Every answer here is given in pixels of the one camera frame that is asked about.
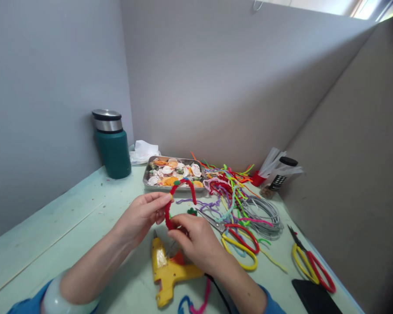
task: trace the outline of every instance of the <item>table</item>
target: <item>table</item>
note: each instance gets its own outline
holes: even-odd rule
[[[34,296],[45,283],[72,266],[101,239],[132,200],[145,192],[142,183],[144,169],[144,166],[133,166],[129,177],[113,180],[107,177],[102,167],[2,235],[0,237],[0,287],[84,219],[0,291],[0,313],[6,313],[14,303]],[[249,188],[255,193],[259,192],[259,189],[251,185]],[[176,200],[188,197],[190,194],[175,194]],[[197,195],[197,197],[202,201],[216,200],[209,195],[203,197]],[[278,195],[274,203],[284,225],[293,226],[306,248],[315,251],[291,220]],[[193,206],[191,202],[172,204],[171,214],[186,212],[191,206]],[[155,225],[153,228],[166,247],[170,240],[166,235],[165,224]],[[126,309],[131,309],[130,312],[134,313],[158,311],[155,296],[159,287],[153,283],[152,277],[150,251],[152,238],[153,231],[151,230],[142,244],[120,267],[101,296],[98,313],[126,313]],[[277,262],[288,269],[288,274],[273,265],[265,255],[259,253],[258,268],[250,273],[250,276],[268,289],[274,300],[287,313],[307,313],[291,283],[292,279],[305,279],[292,261],[292,245],[293,238],[286,228],[280,239],[273,241],[269,249],[264,247]],[[245,262],[250,264],[252,260],[246,257]],[[337,288],[337,292],[332,297],[340,310],[343,313],[362,313],[339,280],[334,275],[332,277]],[[163,308],[163,312],[177,313],[179,302],[185,294],[189,295],[195,307],[199,308],[203,302],[205,285],[206,278],[177,284],[174,289],[174,299]],[[205,313],[226,313],[216,289],[212,290]]]

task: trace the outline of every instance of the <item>metal tray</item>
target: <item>metal tray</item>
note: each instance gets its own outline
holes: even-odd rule
[[[158,158],[161,161],[168,161],[170,158],[176,158],[178,160],[178,162],[181,162],[185,165],[191,165],[192,163],[197,164],[200,168],[201,168],[201,177],[206,180],[207,177],[205,175],[203,166],[201,165],[201,163],[197,160],[194,159],[186,159],[186,158],[178,158],[178,157],[166,157],[166,156],[152,156],[150,157],[150,159],[148,160],[147,166],[145,168],[144,171],[144,176],[143,176],[143,183],[144,183],[144,187],[146,190],[151,190],[151,191],[170,191],[172,189],[172,187],[170,186],[159,186],[159,185],[148,185],[148,179],[150,178],[150,170],[152,169],[150,166],[150,163],[154,160]],[[191,188],[186,185],[184,187],[179,187],[176,189],[176,191],[191,191]],[[202,193],[205,192],[206,188],[195,188],[195,192],[196,193]]]

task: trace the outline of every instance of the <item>glue gun cord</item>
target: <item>glue gun cord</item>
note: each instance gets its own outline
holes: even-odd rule
[[[221,290],[220,290],[220,288],[218,287],[217,283],[215,282],[214,278],[213,278],[211,275],[208,275],[207,273],[206,273],[205,275],[206,275],[206,276],[208,277],[208,279],[211,280],[211,282],[215,285],[215,287],[216,287],[217,290],[218,290],[218,293],[220,294],[220,297],[222,298],[222,300],[223,300],[223,302],[224,302],[224,304],[225,304],[225,306],[226,306],[226,308],[227,308],[228,313],[231,314],[230,306],[228,305],[226,298],[224,297],[223,293],[221,292]]]

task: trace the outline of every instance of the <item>yellow scissors handle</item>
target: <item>yellow scissors handle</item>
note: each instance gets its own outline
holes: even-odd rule
[[[243,246],[242,244],[240,244],[239,242],[234,241],[233,239],[230,239],[230,238],[227,237],[225,234],[222,234],[222,235],[221,235],[221,242],[223,243],[224,248],[226,249],[226,251],[229,252],[230,254],[231,254],[231,252],[230,252],[230,250],[228,249],[228,246],[227,246],[226,241],[229,242],[230,244],[232,244],[232,245],[238,247],[239,249],[245,251],[245,252],[253,259],[253,262],[254,262],[254,263],[253,263],[252,266],[243,265],[241,262],[239,262],[240,266],[241,266],[244,270],[246,270],[246,271],[254,271],[254,270],[256,270],[256,268],[258,268],[258,259],[256,258],[256,255],[255,255],[252,251],[250,251],[249,249],[247,249],[246,247],[244,247],[244,246]]]
[[[293,245],[293,250],[291,251],[294,257],[294,260],[296,261],[298,267],[300,270],[303,272],[304,275],[307,276],[311,281],[313,281],[315,284],[319,284],[319,278],[316,276],[316,273],[314,272],[313,268],[311,267],[309,261],[307,260],[306,255],[303,253],[303,251],[300,249],[300,247],[297,246],[297,243],[294,243]],[[309,270],[309,273],[304,269],[304,267],[301,265],[300,261],[297,258],[297,253],[301,256],[303,259],[304,264],[307,266],[307,269]]]

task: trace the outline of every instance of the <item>hand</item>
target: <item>hand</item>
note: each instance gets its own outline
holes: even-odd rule
[[[210,223],[201,217],[189,214],[179,214],[171,219],[174,226],[182,226],[181,229],[170,230],[167,235],[176,240],[186,256],[202,271],[214,275],[218,273],[223,261],[228,260],[231,255],[220,244],[216,238]]]
[[[164,207],[173,202],[172,195],[153,192],[138,196],[132,201],[113,230],[121,237],[130,249],[135,249],[156,222],[158,225],[165,219]]]

